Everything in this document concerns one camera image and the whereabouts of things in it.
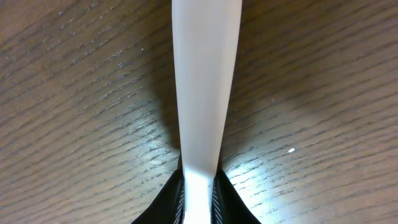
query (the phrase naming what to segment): plastic spoon handle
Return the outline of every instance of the plastic spoon handle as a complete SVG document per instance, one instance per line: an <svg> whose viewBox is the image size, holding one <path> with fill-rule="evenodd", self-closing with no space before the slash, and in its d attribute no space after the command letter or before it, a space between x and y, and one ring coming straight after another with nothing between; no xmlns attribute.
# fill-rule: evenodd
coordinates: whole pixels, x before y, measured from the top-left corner
<svg viewBox="0 0 398 224"><path fill-rule="evenodd" d="M173 0L185 224L210 223L238 45L242 0Z"/></svg>

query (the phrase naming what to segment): wood grain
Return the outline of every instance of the wood grain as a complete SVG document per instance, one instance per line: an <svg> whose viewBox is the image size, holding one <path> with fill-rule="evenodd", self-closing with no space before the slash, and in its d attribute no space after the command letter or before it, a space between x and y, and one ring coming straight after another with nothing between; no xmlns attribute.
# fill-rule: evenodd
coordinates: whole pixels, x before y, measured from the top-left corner
<svg viewBox="0 0 398 224"><path fill-rule="evenodd" d="M0 223L131 222L177 167L171 2L0 15ZM261 222L398 222L397 52L394 0L243 2L221 151Z"/></svg>

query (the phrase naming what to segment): white object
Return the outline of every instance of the white object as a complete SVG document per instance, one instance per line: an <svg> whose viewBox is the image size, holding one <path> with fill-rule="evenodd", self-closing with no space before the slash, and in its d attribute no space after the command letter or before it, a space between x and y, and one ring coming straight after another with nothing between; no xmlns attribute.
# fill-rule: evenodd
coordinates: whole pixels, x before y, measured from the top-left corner
<svg viewBox="0 0 398 224"><path fill-rule="evenodd" d="M241 8L242 0L172 1L185 224L210 223Z"/></svg>

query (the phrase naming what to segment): brown wood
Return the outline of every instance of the brown wood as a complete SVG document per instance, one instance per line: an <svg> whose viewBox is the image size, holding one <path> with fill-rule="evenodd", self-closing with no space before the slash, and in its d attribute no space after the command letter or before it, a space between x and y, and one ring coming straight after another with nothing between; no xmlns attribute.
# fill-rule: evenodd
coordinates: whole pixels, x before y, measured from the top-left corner
<svg viewBox="0 0 398 224"><path fill-rule="evenodd" d="M397 4L244 1L222 156L261 222L398 223ZM170 1L0 19L0 223L131 222L177 167Z"/></svg>

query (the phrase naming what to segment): wooden table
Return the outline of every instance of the wooden table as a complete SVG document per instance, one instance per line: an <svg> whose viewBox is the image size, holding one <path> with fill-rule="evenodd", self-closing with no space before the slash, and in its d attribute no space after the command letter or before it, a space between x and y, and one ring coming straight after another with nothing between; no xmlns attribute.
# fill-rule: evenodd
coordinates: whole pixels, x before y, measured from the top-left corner
<svg viewBox="0 0 398 224"><path fill-rule="evenodd" d="M130 223L177 167L171 2L0 3L0 223ZM243 2L221 153L261 222L398 223L397 5Z"/></svg>

